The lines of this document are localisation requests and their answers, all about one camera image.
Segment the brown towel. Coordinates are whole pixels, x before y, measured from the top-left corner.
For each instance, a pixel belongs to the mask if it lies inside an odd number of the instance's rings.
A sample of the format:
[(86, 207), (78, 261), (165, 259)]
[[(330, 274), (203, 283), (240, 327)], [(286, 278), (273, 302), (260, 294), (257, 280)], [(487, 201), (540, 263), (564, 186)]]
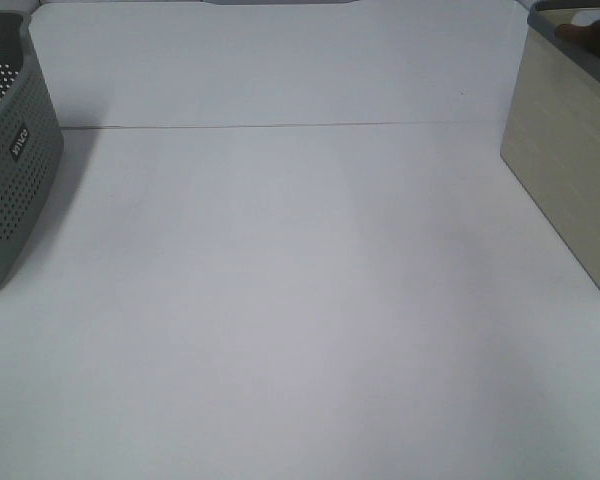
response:
[(600, 20), (588, 26), (562, 24), (555, 29), (556, 36), (600, 56)]

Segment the beige basket with grey rim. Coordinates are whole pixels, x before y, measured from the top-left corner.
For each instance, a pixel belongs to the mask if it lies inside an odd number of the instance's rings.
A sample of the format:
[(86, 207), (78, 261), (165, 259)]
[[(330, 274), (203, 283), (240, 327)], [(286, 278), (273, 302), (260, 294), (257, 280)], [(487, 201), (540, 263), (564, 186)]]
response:
[(537, 1), (500, 148), (600, 290), (600, 58), (555, 35), (600, 1)]

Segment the grey perforated plastic basket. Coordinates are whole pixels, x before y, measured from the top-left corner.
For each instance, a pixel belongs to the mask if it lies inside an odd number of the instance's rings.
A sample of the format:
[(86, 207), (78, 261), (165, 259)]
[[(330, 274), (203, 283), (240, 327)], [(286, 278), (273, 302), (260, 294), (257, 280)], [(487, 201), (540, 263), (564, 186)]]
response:
[(25, 12), (0, 10), (0, 288), (40, 217), (64, 139)]

